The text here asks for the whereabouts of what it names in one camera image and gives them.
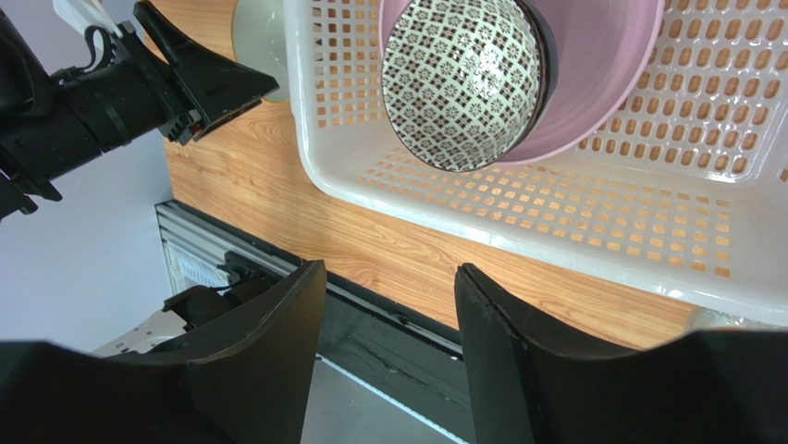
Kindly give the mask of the pink plastic plate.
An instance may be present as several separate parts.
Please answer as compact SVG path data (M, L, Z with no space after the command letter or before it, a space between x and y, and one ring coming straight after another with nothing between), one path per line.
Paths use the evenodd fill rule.
M380 8L380 50L411 1ZM563 152L590 135L630 93L657 40L660 1L534 1L559 54L558 85L526 139L496 163L513 165Z

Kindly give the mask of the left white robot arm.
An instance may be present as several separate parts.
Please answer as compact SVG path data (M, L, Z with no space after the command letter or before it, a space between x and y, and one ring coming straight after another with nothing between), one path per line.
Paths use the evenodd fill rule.
M148 1L114 22L98 1L56 1L91 59L48 73L1 18L1 213L58 202L54 180L153 130L187 144L258 106L277 81L196 43Z

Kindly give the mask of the brown patterned bowl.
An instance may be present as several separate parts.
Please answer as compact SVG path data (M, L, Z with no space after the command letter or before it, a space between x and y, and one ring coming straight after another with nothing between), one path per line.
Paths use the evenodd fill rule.
M467 172L501 160L535 129L542 86L523 1L411 1L386 41L388 120L420 161Z

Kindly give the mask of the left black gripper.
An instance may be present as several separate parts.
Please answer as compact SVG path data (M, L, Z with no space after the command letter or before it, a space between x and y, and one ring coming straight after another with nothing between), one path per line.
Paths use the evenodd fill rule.
M101 6L74 6L87 20L84 67L49 74L7 14L1 16L1 215L29 215L34 197L59 202L53 182L140 136L198 141L262 103L274 77L211 51L149 1L133 9L156 57L129 21Z

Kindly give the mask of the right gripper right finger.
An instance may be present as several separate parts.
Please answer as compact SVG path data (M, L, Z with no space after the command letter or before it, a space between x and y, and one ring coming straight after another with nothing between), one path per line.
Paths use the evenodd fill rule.
M787 335L699 330L637 351L568 325L475 265L454 281L480 443L783 443Z

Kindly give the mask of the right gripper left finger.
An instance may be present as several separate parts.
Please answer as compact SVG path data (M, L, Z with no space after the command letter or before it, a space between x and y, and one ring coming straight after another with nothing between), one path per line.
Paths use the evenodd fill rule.
M323 261L273 286L195 287L165 308L187 331L98 357L47 341L1 345L5 443L297 443L326 301Z

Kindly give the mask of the white bowl yellow rim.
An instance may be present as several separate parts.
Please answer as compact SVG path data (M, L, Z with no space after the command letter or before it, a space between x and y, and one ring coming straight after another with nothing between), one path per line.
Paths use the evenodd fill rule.
M279 87L265 100L289 101L289 73L281 0L239 0L232 23L232 40L239 63L272 76Z

